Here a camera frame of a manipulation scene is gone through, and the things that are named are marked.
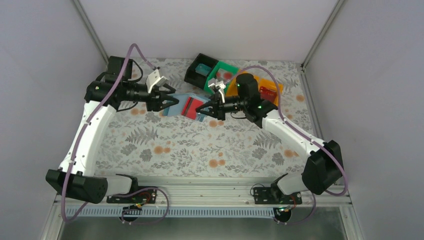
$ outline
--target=robotic arm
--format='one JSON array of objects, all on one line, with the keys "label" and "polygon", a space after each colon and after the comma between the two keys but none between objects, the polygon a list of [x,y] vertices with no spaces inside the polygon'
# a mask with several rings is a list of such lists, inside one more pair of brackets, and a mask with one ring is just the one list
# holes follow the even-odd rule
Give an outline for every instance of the robotic arm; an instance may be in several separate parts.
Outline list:
[{"label": "robotic arm", "polygon": [[[307,190],[320,195],[342,177],[342,173],[330,157],[312,143],[323,145],[343,167],[340,146],[335,141],[325,142],[304,131],[288,118],[283,120],[274,104],[261,99],[258,83],[252,74],[242,73],[235,80],[238,96],[224,97],[225,85],[211,79],[208,85],[214,89],[215,94],[211,96],[211,101],[198,107],[196,111],[218,120],[225,120],[226,113],[243,111],[250,122],[273,133],[295,150],[301,158],[307,159],[303,173],[285,174],[271,184],[275,198],[280,198],[281,194],[290,195]],[[306,140],[298,132],[309,136],[311,140]]]},{"label": "robotic arm", "polygon": [[159,68],[148,75],[145,84],[129,81],[133,66],[133,61],[130,60],[126,66],[122,82],[97,111],[95,118],[88,123],[81,139],[77,140],[80,131],[87,123],[89,115],[112,88],[123,62],[123,58],[111,56],[107,72],[104,75],[105,81],[95,80],[87,87],[84,97],[86,101],[84,112],[72,145],[59,168],[48,170],[45,176],[46,181],[60,194],[64,187],[65,175],[70,163],[72,163],[72,150],[78,142],[76,158],[73,161],[66,189],[66,197],[68,198],[97,204],[105,196],[126,194],[131,191],[131,188],[137,187],[134,186],[134,184],[137,184],[137,182],[134,183],[135,179],[127,175],[94,177],[96,160],[105,130],[122,101],[145,102],[147,111],[154,112],[161,111],[179,102],[178,99],[168,95],[174,93],[175,89],[166,84],[167,78],[162,75]]}]

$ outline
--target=white wall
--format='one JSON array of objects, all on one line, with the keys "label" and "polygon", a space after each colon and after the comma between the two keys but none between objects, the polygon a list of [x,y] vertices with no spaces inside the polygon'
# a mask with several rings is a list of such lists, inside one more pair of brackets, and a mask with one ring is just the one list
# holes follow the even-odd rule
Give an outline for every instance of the white wall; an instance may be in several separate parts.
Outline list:
[{"label": "white wall", "polygon": [[301,63],[337,0],[80,0],[106,52]]},{"label": "white wall", "polygon": [[34,240],[81,119],[85,89],[105,63],[70,0],[0,3],[0,239]]},{"label": "white wall", "polygon": [[365,237],[422,239],[424,1],[347,1],[306,76]]}]

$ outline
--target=floral pattern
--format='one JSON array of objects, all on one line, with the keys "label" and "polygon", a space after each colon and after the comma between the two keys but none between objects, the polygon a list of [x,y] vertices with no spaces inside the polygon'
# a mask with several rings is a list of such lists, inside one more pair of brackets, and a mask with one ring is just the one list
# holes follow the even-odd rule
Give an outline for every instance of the floral pattern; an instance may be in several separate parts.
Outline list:
[{"label": "floral pattern", "polygon": [[[135,59],[145,76],[151,72],[141,60]],[[150,61],[167,72],[177,93],[207,94],[189,83],[184,75],[192,59],[153,58]],[[261,65],[269,69],[283,84],[281,107],[294,123],[312,133],[299,73],[294,62],[225,60],[243,68]],[[262,78],[261,69],[250,73]],[[133,67],[134,79],[140,76]],[[121,109],[132,102],[123,102]],[[260,129],[246,119],[225,121],[206,117],[203,122],[184,116],[163,116],[147,112],[139,103],[131,110],[118,112],[110,122],[98,154],[97,175],[129,174],[136,176],[181,177],[278,177],[302,171],[305,159],[292,151],[272,133]]]}]

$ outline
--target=metal grate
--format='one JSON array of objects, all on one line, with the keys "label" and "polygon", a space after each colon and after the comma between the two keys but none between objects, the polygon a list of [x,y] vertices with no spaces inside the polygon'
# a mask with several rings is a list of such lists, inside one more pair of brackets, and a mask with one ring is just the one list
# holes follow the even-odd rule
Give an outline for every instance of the metal grate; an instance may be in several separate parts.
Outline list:
[{"label": "metal grate", "polygon": [[[66,215],[72,216],[79,207],[69,206]],[[122,206],[86,206],[81,217],[120,217]],[[165,214],[166,207],[144,206],[126,217],[157,218]],[[265,218],[274,216],[272,207],[170,207],[168,218]]]}]

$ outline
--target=orange bin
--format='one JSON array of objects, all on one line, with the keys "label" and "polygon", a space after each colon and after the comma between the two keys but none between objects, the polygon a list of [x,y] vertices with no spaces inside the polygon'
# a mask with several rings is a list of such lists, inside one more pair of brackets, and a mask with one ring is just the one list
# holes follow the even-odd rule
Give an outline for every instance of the orange bin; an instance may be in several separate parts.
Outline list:
[{"label": "orange bin", "polygon": [[[276,85],[272,80],[268,80],[266,78],[261,78],[261,77],[258,77],[256,75],[253,75],[253,78],[257,81],[257,87],[258,87],[257,89],[258,90],[261,87],[264,87],[264,88],[267,88],[271,91],[277,92]],[[279,83],[278,87],[279,87],[280,94],[283,94],[283,85],[281,83]],[[237,87],[236,87],[236,79],[233,79],[228,86],[228,90],[226,91],[225,96],[230,97],[230,96],[237,96],[237,95],[238,95],[238,92],[237,92]],[[278,106],[278,101],[279,101],[279,99],[278,99],[278,94],[277,94],[277,97],[275,98],[273,104],[275,106]]]}]

